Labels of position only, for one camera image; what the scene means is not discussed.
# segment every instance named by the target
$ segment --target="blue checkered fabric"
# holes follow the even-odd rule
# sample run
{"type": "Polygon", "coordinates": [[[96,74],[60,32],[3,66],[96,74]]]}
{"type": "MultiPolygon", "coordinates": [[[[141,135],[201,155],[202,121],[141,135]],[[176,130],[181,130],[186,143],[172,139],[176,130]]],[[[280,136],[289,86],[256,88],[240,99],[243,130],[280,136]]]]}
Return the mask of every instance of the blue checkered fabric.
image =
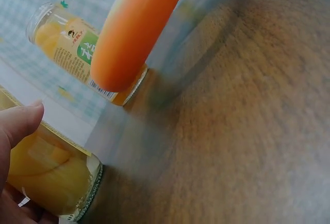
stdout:
{"type": "MultiPolygon", "coordinates": [[[[27,81],[84,121],[95,124],[106,100],[51,62],[29,43],[25,29],[30,17],[44,3],[62,0],[0,0],[0,56],[27,81]],[[76,101],[63,98],[58,87],[76,101]]],[[[114,0],[65,0],[68,11],[101,29],[114,0]]]]}

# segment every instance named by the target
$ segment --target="orange cylinder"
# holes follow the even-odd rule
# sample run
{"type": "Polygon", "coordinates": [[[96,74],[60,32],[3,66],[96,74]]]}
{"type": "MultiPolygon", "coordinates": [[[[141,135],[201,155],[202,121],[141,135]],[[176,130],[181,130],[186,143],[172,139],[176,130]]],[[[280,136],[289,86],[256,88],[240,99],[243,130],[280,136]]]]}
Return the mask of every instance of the orange cylinder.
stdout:
{"type": "Polygon", "coordinates": [[[91,62],[91,77],[102,89],[131,85],[178,1],[115,0],[91,62]]]}

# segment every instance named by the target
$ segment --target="yellow peach slice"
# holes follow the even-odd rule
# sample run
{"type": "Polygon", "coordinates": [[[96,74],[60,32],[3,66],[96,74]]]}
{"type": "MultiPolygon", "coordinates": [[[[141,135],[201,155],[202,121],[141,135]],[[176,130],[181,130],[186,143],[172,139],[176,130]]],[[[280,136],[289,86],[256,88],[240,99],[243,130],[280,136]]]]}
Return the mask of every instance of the yellow peach slice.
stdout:
{"type": "Polygon", "coordinates": [[[66,215],[72,213],[86,195],[90,184],[90,173],[84,161],[70,158],[45,174],[9,175],[8,183],[16,189],[21,189],[22,193],[41,207],[52,210],[53,214],[66,215]]]}
{"type": "Polygon", "coordinates": [[[46,40],[52,36],[60,35],[62,29],[61,25],[55,22],[46,23],[40,26],[36,32],[35,43],[38,46],[43,46],[46,40]]]}
{"type": "Polygon", "coordinates": [[[38,132],[23,139],[11,151],[9,174],[31,176],[50,171],[70,158],[70,153],[46,142],[38,132]]]}

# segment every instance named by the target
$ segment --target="wooden table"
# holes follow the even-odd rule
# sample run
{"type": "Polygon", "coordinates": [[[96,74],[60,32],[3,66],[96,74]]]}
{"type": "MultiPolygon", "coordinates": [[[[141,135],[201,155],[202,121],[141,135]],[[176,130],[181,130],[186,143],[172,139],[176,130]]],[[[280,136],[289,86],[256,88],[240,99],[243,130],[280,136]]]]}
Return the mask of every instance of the wooden table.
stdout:
{"type": "Polygon", "coordinates": [[[106,108],[85,223],[330,223],[330,0],[209,4],[106,108]]]}

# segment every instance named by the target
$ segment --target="finger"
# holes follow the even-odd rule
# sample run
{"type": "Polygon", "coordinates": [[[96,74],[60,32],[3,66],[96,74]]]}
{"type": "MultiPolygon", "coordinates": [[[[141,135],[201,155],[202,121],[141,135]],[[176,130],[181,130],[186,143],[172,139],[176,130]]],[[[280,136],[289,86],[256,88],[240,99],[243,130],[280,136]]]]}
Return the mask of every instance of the finger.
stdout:
{"type": "Polygon", "coordinates": [[[44,106],[41,101],[31,106],[13,107],[0,112],[0,132],[7,137],[11,148],[36,131],[43,113],[44,106]]]}
{"type": "Polygon", "coordinates": [[[5,184],[3,192],[4,194],[7,194],[8,197],[17,204],[21,203],[25,198],[25,196],[22,193],[20,193],[17,189],[12,187],[8,183],[5,184]]]}
{"type": "Polygon", "coordinates": [[[38,222],[44,213],[44,209],[31,200],[22,206],[21,210],[35,222],[38,222]]]}
{"type": "Polygon", "coordinates": [[[38,223],[39,224],[58,224],[58,217],[45,211],[45,212],[43,212],[41,220],[38,223]]]}

